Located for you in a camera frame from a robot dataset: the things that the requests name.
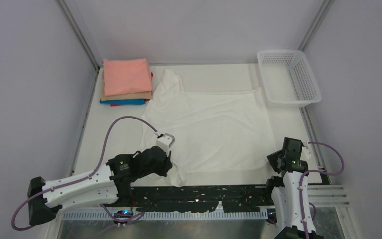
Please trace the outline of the white t shirt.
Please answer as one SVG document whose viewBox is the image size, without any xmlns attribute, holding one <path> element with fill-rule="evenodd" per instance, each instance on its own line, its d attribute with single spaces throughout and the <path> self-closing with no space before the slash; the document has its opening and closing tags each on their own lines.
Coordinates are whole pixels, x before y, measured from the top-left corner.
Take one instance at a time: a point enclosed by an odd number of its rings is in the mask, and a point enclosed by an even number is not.
<svg viewBox="0 0 382 239">
<path fill-rule="evenodd" d="M 275 149 L 261 89 L 185 91 L 181 77 L 164 70 L 142 119 L 175 138 L 166 182 L 185 185 L 191 173 L 258 169 Z"/>
</svg>

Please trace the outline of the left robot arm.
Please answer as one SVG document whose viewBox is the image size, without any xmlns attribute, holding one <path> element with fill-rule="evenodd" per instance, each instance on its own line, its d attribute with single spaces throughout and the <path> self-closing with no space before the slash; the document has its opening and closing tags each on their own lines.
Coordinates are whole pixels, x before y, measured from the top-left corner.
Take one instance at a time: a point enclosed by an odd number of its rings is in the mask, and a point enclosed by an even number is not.
<svg viewBox="0 0 382 239">
<path fill-rule="evenodd" d="M 135 154 L 120 154 L 89 172 L 54 181 L 31 179 L 27 195 L 29 224 L 36 226 L 56 218 L 58 212 L 96 204 L 129 206 L 131 183 L 150 174 L 166 177 L 172 168 L 171 150 L 153 146 Z"/>
</svg>

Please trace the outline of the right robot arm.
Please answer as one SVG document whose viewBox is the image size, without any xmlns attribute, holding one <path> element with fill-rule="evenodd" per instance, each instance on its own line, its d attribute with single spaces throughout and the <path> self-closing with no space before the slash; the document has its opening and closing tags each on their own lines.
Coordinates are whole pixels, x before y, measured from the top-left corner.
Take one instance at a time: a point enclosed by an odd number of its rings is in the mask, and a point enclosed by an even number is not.
<svg viewBox="0 0 382 239">
<path fill-rule="evenodd" d="M 322 239 L 317 233 L 308 201 L 308 163 L 310 152 L 299 139 L 285 137 L 282 148 L 267 156 L 280 176 L 266 181 L 265 200 L 276 212 L 276 239 Z"/>
</svg>

